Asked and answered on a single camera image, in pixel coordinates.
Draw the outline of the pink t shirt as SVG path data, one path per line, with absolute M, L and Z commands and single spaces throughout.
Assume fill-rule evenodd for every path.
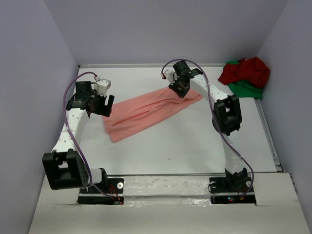
M 179 97 L 165 87 L 112 106 L 109 117 L 104 117 L 105 131 L 113 143 L 135 135 L 200 101 L 202 96 L 190 90 Z

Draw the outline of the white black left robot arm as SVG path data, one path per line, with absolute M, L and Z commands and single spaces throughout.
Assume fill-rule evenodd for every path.
M 51 152 L 42 157 L 52 190 L 91 186 L 102 193 L 107 189 L 106 171 L 103 168 L 91 169 L 79 145 L 91 114 L 110 116 L 115 98 L 107 95 L 110 86 L 111 82 L 106 79 L 75 83 L 75 93 L 63 106 L 65 123 L 58 141 Z

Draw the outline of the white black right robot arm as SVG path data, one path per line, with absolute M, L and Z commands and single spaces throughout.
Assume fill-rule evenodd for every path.
M 174 60 L 172 70 L 161 70 L 163 79 L 168 80 L 169 88 L 180 98 L 191 91 L 197 91 L 209 104 L 212 124 L 219 133 L 224 155 L 225 176 L 211 177 L 208 190 L 211 194 L 238 193 L 244 197 L 253 187 L 254 176 L 250 164 L 236 149 L 239 143 L 238 131 L 242 122 L 239 97 L 228 95 L 212 85 L 203 69 L 196 65 L 189 67 L 190 60 Z

